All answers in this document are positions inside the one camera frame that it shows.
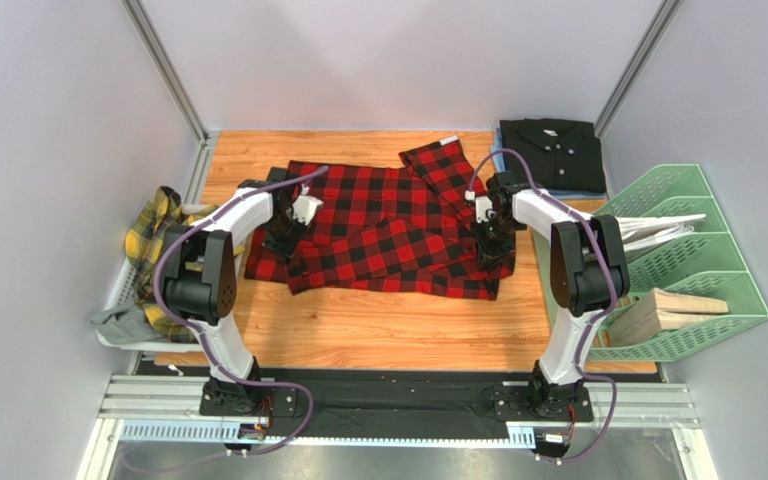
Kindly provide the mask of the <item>red black plaid shirt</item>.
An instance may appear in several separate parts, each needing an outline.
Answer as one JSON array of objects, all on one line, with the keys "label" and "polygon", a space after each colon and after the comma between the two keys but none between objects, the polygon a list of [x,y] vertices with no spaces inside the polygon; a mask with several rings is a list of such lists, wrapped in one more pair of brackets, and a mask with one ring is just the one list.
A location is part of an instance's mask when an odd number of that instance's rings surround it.
[{"label": "red black plaid shirt", "polygon": [[248,280],[283,283],[292,294],[319,288],[418,292],[494,300],[514,273],[510,253],[483,269],[464,194],[485,189],[472,177],[456,137],[400,153],[399,168],[333,164],[312,180],[323,202],[290,259],[255,232],[244,266]]}]

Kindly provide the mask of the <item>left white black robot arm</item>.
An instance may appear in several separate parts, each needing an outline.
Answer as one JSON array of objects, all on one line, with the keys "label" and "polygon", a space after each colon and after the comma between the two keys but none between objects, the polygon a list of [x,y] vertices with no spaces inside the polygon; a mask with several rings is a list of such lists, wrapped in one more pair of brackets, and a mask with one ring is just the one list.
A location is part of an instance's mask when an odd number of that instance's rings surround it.
[{"label": "left white black robot arm", "polygon": [[270,412],[277,389],[262,381],[233,316],[239,269],[235,251],[264,227],[262,246],[288,262],[322,206],[309,193],[312,179],[274,168],[264,181],[244,181],[205,218],[165,233],[153,294],[168,318],[195,336],[208,359],[210,377],[199,407],[205,416]]}]

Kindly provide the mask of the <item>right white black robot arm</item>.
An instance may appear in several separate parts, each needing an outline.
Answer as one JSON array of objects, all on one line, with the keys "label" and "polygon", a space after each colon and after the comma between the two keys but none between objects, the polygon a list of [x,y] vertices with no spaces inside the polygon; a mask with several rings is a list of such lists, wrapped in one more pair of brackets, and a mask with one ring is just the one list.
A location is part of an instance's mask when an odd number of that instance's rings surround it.
[{"label": "right white black robot arm", "polygon": [[529,414],[555,419],[586,395],[584,364],[598,327],[630,288],[618,220],[585,214],[547,190],[493,175],[484,194],[467,189],[478,265],[488,269],[514,248],[517,225],[550,244],[550,286],[557,305],[550,341],[525,393]]}]

